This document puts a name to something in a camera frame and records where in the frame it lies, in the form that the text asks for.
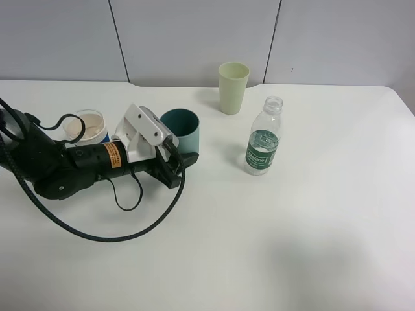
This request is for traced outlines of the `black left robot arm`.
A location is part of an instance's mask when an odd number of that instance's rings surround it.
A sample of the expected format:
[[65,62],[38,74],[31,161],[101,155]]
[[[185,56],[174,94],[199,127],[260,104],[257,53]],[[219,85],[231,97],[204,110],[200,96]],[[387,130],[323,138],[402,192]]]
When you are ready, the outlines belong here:
[[150,159],[130,163],[119,141],[65,147],[52,140],[36,124],[36,118],[18,110],[1,109],[1,134],[6,149],[23,179],[49,200],[64,200],[101,180],[146,172],[169,189],[179,186],[179,164],[165,161],[161,152]]

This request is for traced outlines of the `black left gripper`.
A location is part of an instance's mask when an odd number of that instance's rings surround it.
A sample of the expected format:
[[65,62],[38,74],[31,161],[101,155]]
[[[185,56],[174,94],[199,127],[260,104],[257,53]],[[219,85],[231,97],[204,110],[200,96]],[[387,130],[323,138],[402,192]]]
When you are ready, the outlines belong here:
[[[199,153],[190,152],[180,154],[184,168],[188,168],[194,165],[198,161]],[[137,161],[128,164],[128,168],[134,172],[145,172],[152,176],[154,179],[160,181],[168,189],[174,189],[180,186],[181,177],[181,165],[177,158],[173,155],[169,160],[164,160],[160,152],[156,152],[156,156],[152,159],[143,161]]]

